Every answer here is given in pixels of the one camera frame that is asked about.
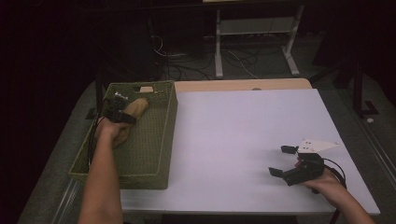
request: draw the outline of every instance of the human arm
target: human arm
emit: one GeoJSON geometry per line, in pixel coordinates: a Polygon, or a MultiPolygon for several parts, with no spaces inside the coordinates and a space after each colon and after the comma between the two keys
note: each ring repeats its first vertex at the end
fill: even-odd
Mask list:
{"type": "Polygon", "coordinates": [[[90,171],[84,187],[78,223],[122,223],[120,183],[112,145],[129,124],[100,119],[90,171]]]}
{"type": "Polygon", "coordinates": [[[323,175],[314,180],[308,180],[302,185],[316,189],[326,200],[336,207],[349,224],[372,224],[374,221],[359,202],[341,185],[334,174],[325,169],[323,175]]]}

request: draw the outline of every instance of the basket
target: basket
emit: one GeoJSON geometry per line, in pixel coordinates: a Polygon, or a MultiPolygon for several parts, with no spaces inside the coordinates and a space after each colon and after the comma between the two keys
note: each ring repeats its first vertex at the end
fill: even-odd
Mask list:
{"type": "MultiPolygon", "coordinates": [[[[148,109],[131,129],[128,139],[114,148],[120,188],[167,189],[177,115],[174,82],[111,83],[105,98],[112,98],[116,91],[127,96],[130,102],[141,97],[148,99],[148,109]],[[142,87],[150,87],[152,91],[140,91],[142,87]]],[[[71,177],[82,183],[88,173],[91,131],[92,126],[69,171],[71,177]]]]}

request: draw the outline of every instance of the table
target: table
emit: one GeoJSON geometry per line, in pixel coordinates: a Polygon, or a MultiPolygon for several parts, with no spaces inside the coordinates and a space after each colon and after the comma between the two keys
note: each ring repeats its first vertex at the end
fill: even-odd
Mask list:
{"type": "MultiPolygon", "coordinates": [[[[182,94],[184,91],[215,91],[215,90],[221,90],[222,92],[224,91],[230,91],[230,94],[235,94],[237,91],[249,91],[254,88],[260,88],[262,90],[295,90],[295,91],[312,91],[315,92],[315,90],[312,90],[309,82],[306,79],[303,78],[287,78],[287,79],[261,79],[261,80],[217,80],[217,81],[199,81],[199,82],[176,82],[176,87],[177,87],[177,97],[179,98],[179,107],[183,109],[184,107],[184,101],[183,97],[179,95],[182,94]]],[[[76,157],[78,150],[84,140],[84,137],[86,133],[88,132],[92,121],[91,120],[86,120],[85,116],[86,113],[89,111],[91,107],[95,105],[94,101],[94,85],[92,84],[82,95],[78,103],[76,104],[76,108],[73,111],[69,121],[64,127],[64,132],[62,133],[57,146],[53,150],[53,153],[51,157],[49,158],[49,161],[46,165],[46,168],[44,169],[40,179],[38,180],[34,191],[32,192],[32,195],[29,199],[29,202],[26,204],[25,209],[23,213],[21,214],[20,218],[20,223],[65,223],[65,221],[71,217],[71,216],[77,216],[78,215],[78,205],[80,204],[80,199],[78,198],[79,192],[82,191],[82,186],[75,181],[74,179],[71,179],[70,176],[68,176],[67,172],[70,169],[74,158],[76,157]]],[[[333,127],[332,121],[329,118],[329,115],[327,114],[326,109],[324,108],[320,98],[316,95],[315,97],[315,103],[313,105],[318,105],[322,110],[321,110],[321,115],[324,119],[326,124],[329,125],[332,129],[332,135],[326,135],[326,140],[340,140],[339,135],[336,132],[335,128],[333,127]]],[[[183,113],[178,113],[177,116],[180,118],[183,115],[183,113]]],[[[246,142],[247,140],[251,139],[261,139],[262,141],[264,139],[263,134],[256,134],[256,135],[250,135],[248,139],[245,139],[244,141],[246,142]]],[[[213,135],[210,135],[207,137],[208,139],[214,138],[213,135]]],[[[291,145],[296,145],[299,144],[300,137],[294,137],[295,139],[288,139],[288,141],[283,142],[282,144],[291,144],[291,145]]],[[[175,142],[175,150],[173,152],[173,156],[177,155],[177,148],[181,148],[182,142],[175,142]]],[[[282,189],[282,195],[284,194],[284,197],[288,197],[288,195],[295,195],[299,198],[302,198],[301,201],[299,201],[298,206],[296,206],[297,210],[294,211],[285,211],[282,212],[281,214],[283,215],[296,215],[296,214],[303,214],[303,215],[309,215],[309,214],[318,214],[318,213],[328,213],[331,212],[332,209],[330,206],[324,202],[322,198],[320,198],[318,195],[313,195],[310,193],[308,190],[305,190],[304,188],[299,188],[298,186],[294,187],[287,187],[286,184],[278,178],[275,177],[270,177],[268,176],[267,172],[267,167],[268,166],[274,166],[275,168],[279,169],[289,169],[293,163],[295,162],[295,156],[290,156],[290,155],[284,155],[280,153],[280,149],[278,148],[279,144],[275,143],[272,145],[272,154],[273,156],[277,157],[279,160],[282,160],[281,163],[273,163],[270,164],[271,162],[267,162],[265,164],[265,160],[262,158],[262,155],[260,151],[257,151],[258,154],[254,154],[254,157],[252,155],[250,156],[251,159],[254,160],[254,162],[259,162],[260,163],[260,171],[256,173],[256,177],[253,179],[253,183],[258,184],[258,185],[265,185],[263,181],[268,180],[272,184],[272,186],[276,186],[277,188],[282,189]]],[[[341,148],[343,156],[345,155],[345,148],[342,146],[341,148]]],[[[235,151],[233,153],[233,156],[237,156],[238,153],[235,151]]],[[[352,164],[350,158],[348,155],[346,155],[345,158],[342,160],[334,159],[337,162],[340,162],[340,164],[343,167],[348,167],[345,166],[345,163],[352,164]]],[[[178,160],[174,159],[172,160],[174,163],[180,163],[183,162],[183,160],[178,160]]],[[[177,173],[174,172],[174,169],[171,170],[170,175],[172,178],[172,175],[176,175],[177,173]]],[[[356,171],[356,168],[353,166],[352,169],[348,167],[346,169],[346,174],[347,174],[347,183],[349,185],[350,190],[352,193],[360,200],[363,202],[363,206],[367,209],[367,211],[370,214],[378,214],[378,208],[376,207],[370,193],[367,191],[367,188],[365,187],[364,183],[361,181],[361,176],[359,173],[356,171]]],[[[173,185],[175,184],[175,181],[170,179],[170,185],[169,185],[169,191],[172,190],[173,185]]],[[[255,189],[256,191],[250,191],[251,196],[255,196],[257,198],[261,198],[259,202],[261,202],[260,207],[261,211],[258,210],[258,207],[256,207],[254,204],[249,205],[251,209],[248,207],[245,210],[233,210],[230,211],[230,206],[225,206],[222,208],[223,211],[217,211],[219,214],[280,214],[279,210],[273,210],[270,209],[272,207],[271,204],[265,204],[265,202],[268,202],[268,200],[265,200],[263,197],[266,195],[265,194],[265,187],[255,189]]],[[[162,196],[166,191],[150,191],[146,192],[145,190],[142,190],[140,192],[137,192],[134,194],[132,191],[123,191],[122,192],[122,205],[123,209],[125,212],[130,212],[131,210],[137,209],[140,211],[151,211],[151,212],[158,212],[158,213],[183,213],[181,209],[178,211],[176,209],[171,210],[168,209],[164,211],[164,207],[158,203],[157,207],[154,206],[146,206],[149,205],[149,203],[154,203],[154,200],[157,200],[157,197],[162,196]],[[130,199],[131,197],[137,197],[140,196],[140,198],[137,199],[137,202],[140,202],[141,204],[138,204],[140,206],[136,206],[136,204],[131,203],[130,199]]],[[[178,195],[182,194],[182,192],[177,193],[177,197],[175,197],[173,200],[178,200],[178,195]]],[[[236,195],[233,197],[234,199],[237,199],[238,197],[241,197],[241,195],[236,195]]],[[[275,199],[272,201],[284,201],[285,199],[280,198],[277,195],[273,196],[275,199]]],[[[284,203],[276,205],[276,207],[283,206],[284,203]]],[[[185,211],[184,213],[214,213],[214,211],[209,212],[209,211],[204,211],[205,209],[201,209],[202,211],[199,212],[198,209],[196,209],[194,212],[193,211],[185,211]]]]}
{"type": "Polygon", "coordinates": [[[306,80],[177,82],[176,90],[169,187],[123,189],[125,212],[294,216],[331,212],[322,196],[302,186],[288,187],[268,172],[268,167],[292,169],[297,162],[295,155],[282,154],[280,146],[298,146],[303,138],[312,138],[341,145],[319,154],[340,164],[350,192],[370,214],[379,214],[318,91],[306,80]],[[280,90],[281,83],[293,81],[300,84],[296,89],[280,90]],[[254,88],[270,91],[251,91],[254,88]]]}

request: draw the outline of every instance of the white table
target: white table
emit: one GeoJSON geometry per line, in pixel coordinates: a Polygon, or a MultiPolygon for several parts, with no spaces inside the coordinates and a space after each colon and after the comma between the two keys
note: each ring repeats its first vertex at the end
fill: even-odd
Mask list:
{"type": "Polygon", "coordinates": [[[370,214],[378,207],[317,90],[179,91],[169,187],[122,190],[124,211],[163,214],[307,215],[333,208],[268,167],[293,168],[280,146],[303,138],[340,143],[320,152],[346,172],[349,191],[370,214]]]}

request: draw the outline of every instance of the table leg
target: table leg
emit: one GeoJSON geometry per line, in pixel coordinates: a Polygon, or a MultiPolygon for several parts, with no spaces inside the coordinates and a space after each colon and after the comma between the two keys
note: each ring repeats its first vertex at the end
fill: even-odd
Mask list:
{"type": "Polygon", "coordinates": [[[297,13],[296,13],[294,21],[293,21],[293,25],[290,30],[290,38],[289,38],[288,45],[286,45],[285,47],[282,48],[283,55],[285,56],[285,59],[289,65],[291,74],[294,77],[298,77],[300,75],[300,72],[298,71],[297,65],[294,62],[293,57],[291,56],[291,47],[293,46],[294,39],[297,35],[298,26],[300,24],[301,16],[303,15],[303,10],[304,10],[304,6],[298,7],[297,13]]]}
{"type": "Polygon", "coordinates": [[[216,78],[222,79],[222,64],[221,64],[221,54],[220,54],[220,10],[217,12],[217,20],[216,20],[216,53],[215,53],[215,65],[216,65],[216,78]]]}

